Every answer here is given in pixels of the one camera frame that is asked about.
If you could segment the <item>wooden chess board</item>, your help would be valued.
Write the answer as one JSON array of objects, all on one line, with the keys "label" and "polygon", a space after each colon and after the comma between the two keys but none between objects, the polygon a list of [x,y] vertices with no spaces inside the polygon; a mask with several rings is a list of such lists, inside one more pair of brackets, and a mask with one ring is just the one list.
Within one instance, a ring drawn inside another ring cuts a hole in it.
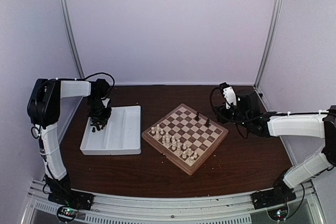
[{"label": "wooden chess board", "polygon": [[144,130],[142,138],[191,176],[213,154],[228,132],[182,103]]}]

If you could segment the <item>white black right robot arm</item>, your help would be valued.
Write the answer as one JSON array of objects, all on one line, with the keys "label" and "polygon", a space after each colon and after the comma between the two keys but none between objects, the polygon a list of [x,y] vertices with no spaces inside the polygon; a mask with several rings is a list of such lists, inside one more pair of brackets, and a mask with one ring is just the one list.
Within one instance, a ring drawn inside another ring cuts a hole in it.
[{"label": "white black right robot arm", "polygon": [[277,178],[269,192],[272,203],[281,203],[299,184],[335,167],[335,105],[318,112],[261,112],[255,91],[235,91],[226,83],[217,89],[224,102],[212,104],[211,108],[219,123],[234,123],[244,127],[247,134],[259,137],[307,136],[324,140],[324,146]]}]

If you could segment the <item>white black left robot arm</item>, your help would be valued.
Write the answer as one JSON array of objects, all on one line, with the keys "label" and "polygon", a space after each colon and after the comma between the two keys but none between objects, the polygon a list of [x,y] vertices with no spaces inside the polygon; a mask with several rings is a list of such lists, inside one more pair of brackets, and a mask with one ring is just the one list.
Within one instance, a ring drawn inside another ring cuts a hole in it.
[{"label": "white black left robot arm", "polygon": [[63,164],[58,142],[58,120],[61,100],[87,98],[89,128],[94,132],[106,128],[111,116],[110,92],[113,86],[105,79],[37,79],[27,105],[32,123],[31,134],[39,141],[40,155],[45,166],[45,180],[51,191],[64,205],[76,197],[70,190],[69,176]]}]

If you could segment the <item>pile of dark chess pieces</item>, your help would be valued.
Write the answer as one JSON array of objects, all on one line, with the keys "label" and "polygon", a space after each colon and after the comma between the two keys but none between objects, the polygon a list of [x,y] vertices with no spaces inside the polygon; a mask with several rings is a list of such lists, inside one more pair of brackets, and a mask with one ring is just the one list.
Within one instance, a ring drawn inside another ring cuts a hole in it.
[{"label": "pile of dark chess pieces", "polygon": [[100,123],[100,122],[94,122],[90,124],[90,127],[91,127],[92,133],[95,133],[97,131],[103,130],[105,128],[105,124]]}]

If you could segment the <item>white chess pieces group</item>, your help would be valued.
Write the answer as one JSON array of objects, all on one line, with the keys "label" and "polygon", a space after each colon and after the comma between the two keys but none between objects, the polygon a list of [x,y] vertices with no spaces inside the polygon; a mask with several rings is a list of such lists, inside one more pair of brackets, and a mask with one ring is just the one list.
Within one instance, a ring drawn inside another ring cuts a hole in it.
[{"label": "white chess pieces group", "polygon": [[148,135],[189,166],[200,159],[201,155],[194,144],[196,139],[192,138],[194,132],[189,127],[165,126],[165,128],[166,130],[159,125],[151,127]]}]

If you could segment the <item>left controller board with LEDs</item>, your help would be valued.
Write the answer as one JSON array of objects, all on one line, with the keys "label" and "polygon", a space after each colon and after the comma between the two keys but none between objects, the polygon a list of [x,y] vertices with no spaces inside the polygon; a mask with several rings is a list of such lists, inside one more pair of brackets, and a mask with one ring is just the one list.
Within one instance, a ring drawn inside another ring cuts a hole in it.
[{"label": "left controller board with LEDs", "polygon": [[77,209],[61,206],[56,211],[56,217],[62,222],[71,222],[76,219],[78,212]]}]

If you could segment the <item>controller board with leds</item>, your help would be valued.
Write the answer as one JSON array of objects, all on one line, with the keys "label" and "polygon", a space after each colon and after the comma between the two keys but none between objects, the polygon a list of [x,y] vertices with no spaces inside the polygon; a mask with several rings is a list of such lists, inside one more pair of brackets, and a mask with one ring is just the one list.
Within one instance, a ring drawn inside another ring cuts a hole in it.
[{"label": "controller board with leds", "polygon": [[275,222],[284,221],[289,215],[288,206],[284,205],[281,207],[271,208],[267,210],[268,217]]},{"label": "controller board with leds", "polygon": [[76,219],[78,212],[77,209],[61,206],[56,211],[56,217],[62,222],[71,222]]}]

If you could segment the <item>right controller board with LEDs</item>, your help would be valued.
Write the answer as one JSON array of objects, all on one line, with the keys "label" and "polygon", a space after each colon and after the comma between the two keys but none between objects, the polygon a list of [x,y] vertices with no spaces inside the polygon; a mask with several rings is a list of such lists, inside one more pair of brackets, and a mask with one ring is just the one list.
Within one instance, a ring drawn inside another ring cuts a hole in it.
[{"label": "right controller board with LEDs", "polygon": [[281,207],[271,208],[267,210],[268,217],[275,222],[284,221],[289,215],[288,206],[284,205]]}]

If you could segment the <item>white plastic sorting tray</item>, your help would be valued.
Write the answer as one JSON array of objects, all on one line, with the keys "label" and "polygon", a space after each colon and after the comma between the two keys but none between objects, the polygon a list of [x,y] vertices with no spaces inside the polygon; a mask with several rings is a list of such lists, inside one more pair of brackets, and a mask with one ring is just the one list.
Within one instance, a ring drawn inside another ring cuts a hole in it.
[{"label": "white plastic sorting tray", "polygon": [[113,107],[107,125],[100,130],[88,119],[80,150],[84,155],[140,154],[141,107]]}]

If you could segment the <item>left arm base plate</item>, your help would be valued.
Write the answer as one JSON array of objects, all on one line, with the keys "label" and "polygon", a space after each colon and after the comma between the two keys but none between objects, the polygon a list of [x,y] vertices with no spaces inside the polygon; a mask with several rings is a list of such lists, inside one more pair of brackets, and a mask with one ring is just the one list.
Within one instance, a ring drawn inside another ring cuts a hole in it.
[{"label": "left arm base plate", "polygon": [[73,209],[90,210],[94,195],[72,190],[70,193],[64,191],[52,191],[48,195],[48,200],[59,205],[68,206]]}]

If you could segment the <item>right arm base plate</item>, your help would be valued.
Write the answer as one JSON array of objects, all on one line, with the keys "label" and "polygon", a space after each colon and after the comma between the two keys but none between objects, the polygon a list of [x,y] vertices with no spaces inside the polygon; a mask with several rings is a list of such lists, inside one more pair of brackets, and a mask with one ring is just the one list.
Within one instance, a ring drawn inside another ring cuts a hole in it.
[{"label": "right arm base plate", "polygon": [[297,196],[293,190],[289,190],[285,193],[280,189],[258,190],[251,194],[251,200],[255,210],[285,204],[296,198]]}]

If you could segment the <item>aluminium front frame rail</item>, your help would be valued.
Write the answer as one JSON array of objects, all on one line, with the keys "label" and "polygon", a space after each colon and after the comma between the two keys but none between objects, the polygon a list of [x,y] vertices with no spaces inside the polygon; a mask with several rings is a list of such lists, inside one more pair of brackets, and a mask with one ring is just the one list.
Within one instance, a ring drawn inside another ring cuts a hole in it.
[{"label": "aluminium front frame rail", "polygon": [[[79,210],[70,223],[325,223],[314,186],[295,189],[297,198],[269,208],[254,209],[251,193],[192,198],[140,198],[94,194],[90,210]],[[272,221],[271,208],[288,206],[284,221]]]}]

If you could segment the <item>aluminium right corner post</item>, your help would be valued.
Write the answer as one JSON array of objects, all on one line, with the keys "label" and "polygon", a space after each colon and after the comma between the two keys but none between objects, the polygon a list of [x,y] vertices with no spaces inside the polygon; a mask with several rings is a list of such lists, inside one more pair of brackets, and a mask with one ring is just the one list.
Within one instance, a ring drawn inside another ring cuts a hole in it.
[{"label": "aluminium right corner post", "polygon": [[262,53],[262,58],[261,58],[261,62],[259,65],[259,69],[257,72],[257,77],[254,83],[254,87],[256,89],[260,88],[262,77],[266,70],[267,61],[271,53],[272,43],[275,38],[276,28],[277,28],[278,20],[279,20],[280,13],[281,13],[282,3],[283,3],[283,0],[274,0],[270,24],[268,28],[267,37],[266,37],[266,42],[265,42],[264,50]]}]

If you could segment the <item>aluminium corner post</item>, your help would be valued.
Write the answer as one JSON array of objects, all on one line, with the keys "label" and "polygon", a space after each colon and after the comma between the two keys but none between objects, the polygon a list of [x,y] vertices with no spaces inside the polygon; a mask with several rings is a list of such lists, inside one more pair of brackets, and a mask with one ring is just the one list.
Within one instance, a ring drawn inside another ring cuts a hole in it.
[{"label": "aluminium corner post", "polygon": [[254,83],[254,87],[256,89],[260,88],[262,77],[266,70],[267,61],[271,53],[272,43],[275,38],[276,28],[277,28],[278,20],[279,20],[280,13],[281,13],[282,3],[283,3],[283,0],[274,0],[270,24],[268,28],[267,37],[266,37],[266,42],[265,42],[264,50],[262,53],[262,58],[261,58],[261,62],[259,65],[259,69],[257,72],[257,77]]},{"label": "aluminium corner post", "polygon": [[66,29],[67,39],[68,39],[68,43],[70,47],[71,56],[75,64],[75,69],[77,71],[78,76],[80,78],[84,78],[85,74],[84,74],[83,67],[82,67],[79,54],[78,54],[74,32],[73,32],[72,25],[71,25],[67,0],[60,0],[60,6],[61,6],[61,11],[62,11],[64,23],[65,23],[65,29]]}]

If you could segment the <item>aluminium left corner post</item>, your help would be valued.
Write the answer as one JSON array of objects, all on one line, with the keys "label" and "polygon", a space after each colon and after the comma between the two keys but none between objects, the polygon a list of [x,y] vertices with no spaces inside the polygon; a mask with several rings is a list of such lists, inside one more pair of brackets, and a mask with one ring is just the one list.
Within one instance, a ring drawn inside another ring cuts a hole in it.
[{"label": "aluminium left corner post", "polygon": [[72,25],[71,25],[67,0],[60,0],[60,6],[61,6],[61,11],[62,11],[64,23],[65,23],[65,29],[66,29],[67,39],[68,39],[68,43],[70,47],[71,56],[75,64],[75,69],[77,71],[78,76],[80,78],[84,78],[85,74],[84,74],[83,67],[82,67],[79,54],[78,54],[74,32],[73,32]]}]

